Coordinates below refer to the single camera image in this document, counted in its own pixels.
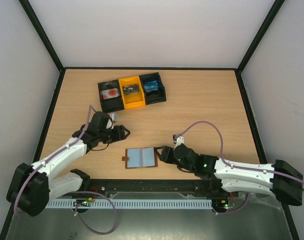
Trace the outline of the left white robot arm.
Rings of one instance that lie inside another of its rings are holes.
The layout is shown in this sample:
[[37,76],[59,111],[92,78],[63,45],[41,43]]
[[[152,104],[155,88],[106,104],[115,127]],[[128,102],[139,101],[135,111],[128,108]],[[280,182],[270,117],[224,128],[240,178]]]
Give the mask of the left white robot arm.
[[97,111],[87,116],[86,123],[72,137],[47,157],[30,165],[22,163],[14,171],[6,200],[13,204],[14,213],[19,210],[34,217],[40,214],[48,202],[66,193],[81,189],[89,176],[80,170],[58,174],[100,143],[110,145],[125,140],[130,135],[123,125],[115,125],[117,115]]

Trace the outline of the brown leather card holder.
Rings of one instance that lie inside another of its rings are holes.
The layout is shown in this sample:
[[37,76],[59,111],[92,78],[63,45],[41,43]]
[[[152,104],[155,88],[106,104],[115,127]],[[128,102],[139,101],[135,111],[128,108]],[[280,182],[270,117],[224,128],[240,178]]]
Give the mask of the brown leather card holder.
[[126,169],[155,168],[158,166],[157,155],[153,147],[128,148],[122,157]]

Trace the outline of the blue card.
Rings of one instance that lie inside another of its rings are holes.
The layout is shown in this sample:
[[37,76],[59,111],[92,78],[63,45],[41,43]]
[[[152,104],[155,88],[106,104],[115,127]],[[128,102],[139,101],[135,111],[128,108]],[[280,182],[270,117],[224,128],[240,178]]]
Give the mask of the blue card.
[[146,81],[144,82],[143,86],[144,86],[144,90],[147,93],[157,91],[159,88],[158,82],[156,80]]

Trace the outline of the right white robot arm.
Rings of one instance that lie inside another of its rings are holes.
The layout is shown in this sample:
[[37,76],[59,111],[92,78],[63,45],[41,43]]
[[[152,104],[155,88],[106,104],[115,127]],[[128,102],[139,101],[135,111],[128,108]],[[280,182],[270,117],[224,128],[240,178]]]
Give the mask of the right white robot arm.
[[247,192],[272,196],[290,206],[303,203],[303,175],[284,160],[267,164],[234,162],[198,154],[183,143],[157,147],[154,151],[160,161],[210,181],[210,191],[216,196],[224,192]]

